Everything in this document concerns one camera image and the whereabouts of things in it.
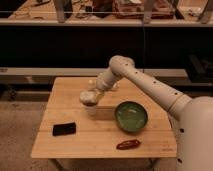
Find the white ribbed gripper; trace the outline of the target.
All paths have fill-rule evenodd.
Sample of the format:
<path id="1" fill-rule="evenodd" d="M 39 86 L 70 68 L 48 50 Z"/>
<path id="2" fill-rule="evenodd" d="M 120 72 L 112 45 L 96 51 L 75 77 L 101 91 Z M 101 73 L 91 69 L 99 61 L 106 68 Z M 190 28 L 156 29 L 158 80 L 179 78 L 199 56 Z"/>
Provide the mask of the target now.
<path id="1" fill-rule="evenodd" d="M 115 75 L 110 68 L 100 73 L 96 80 L 96 86 L 90 86 L 88 91 L 92 93 L 92 102 L 98 103 L 105 95 L 105 91 L 109 91 L 120 77 Z"/>

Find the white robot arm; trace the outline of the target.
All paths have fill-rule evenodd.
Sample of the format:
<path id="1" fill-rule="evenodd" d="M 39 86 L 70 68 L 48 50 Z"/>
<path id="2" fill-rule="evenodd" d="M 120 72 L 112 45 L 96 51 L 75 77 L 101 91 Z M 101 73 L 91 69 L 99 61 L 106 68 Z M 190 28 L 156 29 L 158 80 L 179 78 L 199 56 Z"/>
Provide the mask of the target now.
<path id="1" fill-rule="evenodd" d="M 113 56 L 109 67 L 98 75 L 89 100 L 97 104 L 100 94 L 122 78 L 140 90 L 179 121 L 176 171 L 213 171 L 213 97 L 191 98 L 134 66 L 131 58 Z"/>

